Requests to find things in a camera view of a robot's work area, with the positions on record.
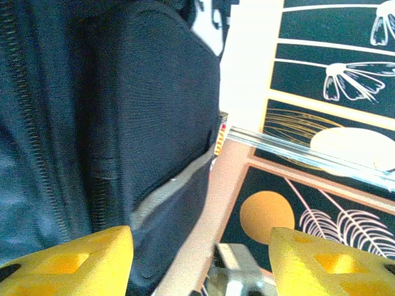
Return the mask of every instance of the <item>flower illustration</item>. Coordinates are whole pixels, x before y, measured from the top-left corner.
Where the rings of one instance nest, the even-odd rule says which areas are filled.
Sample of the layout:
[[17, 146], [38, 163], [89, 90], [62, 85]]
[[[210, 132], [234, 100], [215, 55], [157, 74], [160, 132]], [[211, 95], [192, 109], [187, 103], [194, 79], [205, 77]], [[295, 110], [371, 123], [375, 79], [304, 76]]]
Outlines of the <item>flower illustration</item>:
[[326, 100], [339, 101], [341, 90], [351, 101], [367, 99], [376, 102], [373, 95], [385, 88], [385, 84], [371, 75], [395, 76], [395, 63], [331, 64], [326, 68], [323, 96]]
[[370, 44], [387, 45], [388, 31], [395, 38], [395, 0], [380, 4], [376, 10], [376, 19], [370, 33]]

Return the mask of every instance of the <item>backpack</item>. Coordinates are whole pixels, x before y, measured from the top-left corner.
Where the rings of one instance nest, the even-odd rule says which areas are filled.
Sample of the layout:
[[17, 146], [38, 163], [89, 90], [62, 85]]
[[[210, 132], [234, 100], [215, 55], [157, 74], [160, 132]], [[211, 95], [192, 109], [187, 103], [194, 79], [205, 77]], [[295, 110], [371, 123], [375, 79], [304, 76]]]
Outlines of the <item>backpack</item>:
[[230, 2], [205, 2], [0, 0], [0, 265], [125, 224], [127, 295], [152, 293], [201, 214], [220, 123], [223, 48], [195, 24], [223, 45]]

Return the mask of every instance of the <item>yellow 3d-printed part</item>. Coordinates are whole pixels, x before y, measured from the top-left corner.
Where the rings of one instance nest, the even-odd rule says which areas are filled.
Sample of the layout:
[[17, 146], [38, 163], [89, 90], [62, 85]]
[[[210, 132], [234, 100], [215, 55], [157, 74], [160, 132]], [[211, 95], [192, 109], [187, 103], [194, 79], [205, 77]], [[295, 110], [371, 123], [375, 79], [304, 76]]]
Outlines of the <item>yellow 3d-printed part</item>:
[[132, 259], [130, 228], [113, 227], [8, 262], [0, 295], [124, 296]]
[[395, 295], [395, 261], [288, 228], [273, 228], [278, 296]]

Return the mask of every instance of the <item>zipper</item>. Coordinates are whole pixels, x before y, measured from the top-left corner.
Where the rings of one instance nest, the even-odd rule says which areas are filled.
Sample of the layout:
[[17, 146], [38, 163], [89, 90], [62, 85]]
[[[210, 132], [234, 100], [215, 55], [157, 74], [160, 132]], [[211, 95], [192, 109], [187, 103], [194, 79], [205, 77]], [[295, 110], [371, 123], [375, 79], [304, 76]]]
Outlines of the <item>zipper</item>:
[[91, 192], [91, 222], [93, 232], [108, 228], [106, 218], [107, 201], [110, 194], [110, 181], [103, 178], [93, 178]]
[[30, 149], [35, 158], [39, 171], [39, 181], [43, 185], [44, 196], [51, 204], [51, 208], [59, 226], [60, 236], [64, 242], [71, 239], [66, 223], [65, 213], [62, 211], [61, 196], [55, 193], [56, 184], [49, 173], [48, 164], [44, 157], [43, 144], [35, 120], [35, 105], [31, 96], [27, 79], [27, 69], [21, 39], [14, 13], [13, 0], [0, 0], [0, 38], [4, 48], [6, 63], [14, 83], [14, 91], [20, 109], [20, 114], [28, 134]]

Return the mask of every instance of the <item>white leaf drawing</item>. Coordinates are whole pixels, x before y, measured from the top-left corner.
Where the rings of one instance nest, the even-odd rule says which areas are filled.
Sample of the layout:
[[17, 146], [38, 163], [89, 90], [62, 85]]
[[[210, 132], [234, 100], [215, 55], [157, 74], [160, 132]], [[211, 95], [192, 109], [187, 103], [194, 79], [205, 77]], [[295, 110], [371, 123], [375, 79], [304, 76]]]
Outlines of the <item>white leaf drawing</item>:
[[299, 227], [302, 228], [302, 231], [312, 236], [328, 239], [329, 241], [341, 242], [336, 223], [332, 221], [331, 217], [320, 210], [311, 209], [294, 184], [287, 178], [285, 178], [285, 181], [306, 208], [299, 220]]
[[336, 224], [343, 244], [395, 259], [394, 234], [379, 221], [379, 217], [362, 210], [345, 210], [326, 192], [319, 191], [340, 210]]

